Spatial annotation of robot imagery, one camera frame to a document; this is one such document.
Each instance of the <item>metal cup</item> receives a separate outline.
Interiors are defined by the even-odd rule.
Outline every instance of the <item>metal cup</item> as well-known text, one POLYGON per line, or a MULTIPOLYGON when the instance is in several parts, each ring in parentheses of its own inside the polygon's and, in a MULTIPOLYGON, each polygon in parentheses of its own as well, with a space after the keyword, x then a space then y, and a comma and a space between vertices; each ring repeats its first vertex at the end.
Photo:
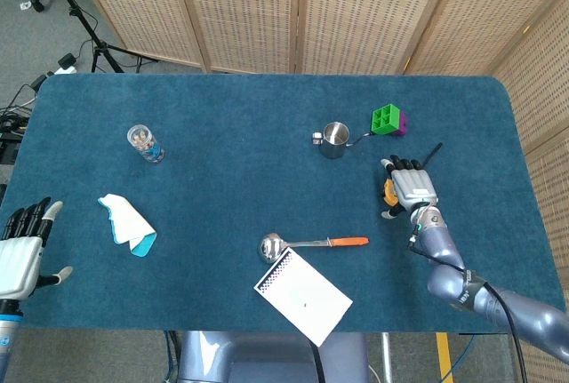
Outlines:
POLYGON ((326 158, 335 159, 344 155, 346 145, 348 145, 349 130, 342 123, 329 123, 324 127, 324 133, 315 132, 312 141, 319 145, 320 152, 326 158))

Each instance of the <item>green block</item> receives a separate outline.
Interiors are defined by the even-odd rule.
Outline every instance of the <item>green block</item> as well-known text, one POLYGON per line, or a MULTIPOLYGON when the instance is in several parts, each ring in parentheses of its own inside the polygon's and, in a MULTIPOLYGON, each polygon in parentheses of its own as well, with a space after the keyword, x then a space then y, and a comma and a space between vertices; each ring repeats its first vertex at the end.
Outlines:
POLYGON ((399 129, 399 108, 388 104, 375 109, 372 115, 372 132, 375 134, 390 134, 399 129))

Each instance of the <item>notepad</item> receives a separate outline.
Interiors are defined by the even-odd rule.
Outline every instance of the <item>notepad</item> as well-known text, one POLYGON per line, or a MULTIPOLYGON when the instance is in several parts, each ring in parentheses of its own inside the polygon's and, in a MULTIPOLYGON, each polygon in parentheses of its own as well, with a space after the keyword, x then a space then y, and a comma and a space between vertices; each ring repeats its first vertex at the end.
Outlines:
POLYGON ((254 289, 319 347, 352 304, 290 248, 254 289))

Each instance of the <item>white cloth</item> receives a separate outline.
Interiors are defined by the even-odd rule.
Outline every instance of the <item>white cloth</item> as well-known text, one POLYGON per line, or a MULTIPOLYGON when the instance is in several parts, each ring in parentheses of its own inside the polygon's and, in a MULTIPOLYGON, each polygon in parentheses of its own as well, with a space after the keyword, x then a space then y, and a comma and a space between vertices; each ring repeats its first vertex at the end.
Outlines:
POLYGON ((132 254, 146 256, 156 239, 154 228, 122 196, 107 194, 99 203, 108 209, 115 243, 129 243, 132 254))

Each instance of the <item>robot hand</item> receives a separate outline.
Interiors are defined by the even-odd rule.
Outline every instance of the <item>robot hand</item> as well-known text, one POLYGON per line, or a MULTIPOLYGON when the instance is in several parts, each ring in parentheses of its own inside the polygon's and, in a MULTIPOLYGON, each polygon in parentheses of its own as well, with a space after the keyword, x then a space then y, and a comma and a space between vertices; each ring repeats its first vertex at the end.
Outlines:
POLYGON ((381 214, 384 219, 394 219, 402 211, 408 211, 413 221, 420 208, 437 205, 437 192, 419 161, 392 155, 391 160, 382 159, 381 164, 389 175, 385 195, 390 197, 386 202, 391 205, 389 211, 381 214))
POLYGON ((49 202, 50 198, 44 198, 8 219, 0 241, 0 300, 25 300, 35 288, 62 283, 73 271, 64 267, 54 275, 39 275, 53 220, 63 206, 58 201, 46 211, 49 202))

